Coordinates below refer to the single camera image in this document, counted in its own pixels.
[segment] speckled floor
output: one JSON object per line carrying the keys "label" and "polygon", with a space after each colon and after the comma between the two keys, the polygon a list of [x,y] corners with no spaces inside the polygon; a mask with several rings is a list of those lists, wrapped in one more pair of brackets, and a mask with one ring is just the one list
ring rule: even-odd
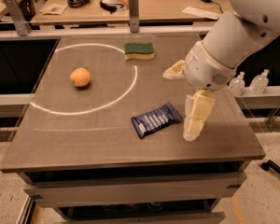
{"label": "speckled floor", "polygon": [[[257,137],[266,151],[263,161],[253,161],[246,168],[247,180],[232,198],[223,198],[214,211],[225,212],[222,224],[280,224],[280,175],[265,172],[259,166],[267,160],[280,165],[280,127],[269,133],[262,129]],[[0,142],[0,164],[9,147]],[[17,223],[26,194],[23,181],[13,174],[0,172],[0,224]],[[38,209],[34,224],[63,222],[52,209]]]}

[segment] cabinet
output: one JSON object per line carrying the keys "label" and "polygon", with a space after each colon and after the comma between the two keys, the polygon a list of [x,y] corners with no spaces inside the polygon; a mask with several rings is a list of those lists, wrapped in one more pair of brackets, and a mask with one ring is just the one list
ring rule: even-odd
{"label": "cabinet", "polygon": [[[184,116],[186,95],[195,91],[162,73],[199,39],[63,37],[1,170],[18,173],[39,206],[69,223],[219,223],[224,213],[212,209],[241,187],[249,162],[265,155],[231,93],[216,91],[215,108],[192,142],[182,137],[183,123],[141,140],[131,123],[167,102]],[[152,42],[155,59],[125,61],[128,42]],[[92,74],[84,89],[69,81],[80,66]]]}

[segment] white device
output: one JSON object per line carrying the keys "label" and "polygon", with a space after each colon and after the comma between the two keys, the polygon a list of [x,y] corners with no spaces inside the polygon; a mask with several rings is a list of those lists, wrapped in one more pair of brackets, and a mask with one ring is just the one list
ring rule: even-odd
{"label": "white device", "polygon": [[230,0],[213,29],[185,59],[185,78],[196,90],[217,91],[252,53],[280,36],[280,0]]}

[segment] plastic bottle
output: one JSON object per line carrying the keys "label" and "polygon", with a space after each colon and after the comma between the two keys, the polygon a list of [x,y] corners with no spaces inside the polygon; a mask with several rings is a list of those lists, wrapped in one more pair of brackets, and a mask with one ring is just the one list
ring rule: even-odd
{"label": "plastic bottle", "polygon": [[257,75],[253,78],[249,89],[256,94],[261,94],[264,92],[266,87],[269,84],[269,79],[267,78],[269,74],[269,70],[264,69],[264,71],[261,73],[261,75]]}
{"label": "plastic bottle", "polygon": [[244,74],[245,72],[240,72],[240,75],[233,78],[228,86],[234,96],[240,96],[245,87]]}

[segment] clear bottle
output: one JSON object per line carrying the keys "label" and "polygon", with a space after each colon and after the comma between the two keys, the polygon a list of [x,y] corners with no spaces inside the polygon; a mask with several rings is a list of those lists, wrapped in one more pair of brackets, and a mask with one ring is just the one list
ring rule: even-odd
{"label": "clear bottle", "polygon": [[249,89],[256,94],[261,94],[264,92],[266,87],[269,84],[268,74],[269,70],[264,69],[264,71],[261,73],[261,75],[257,75],[253,78]]}
{"label": "clear bottle", "polygon": [[234,96],[240,96],[245,87],[244,74],[245,72],[240,72],[237,77],[231,80],[228,86]]}

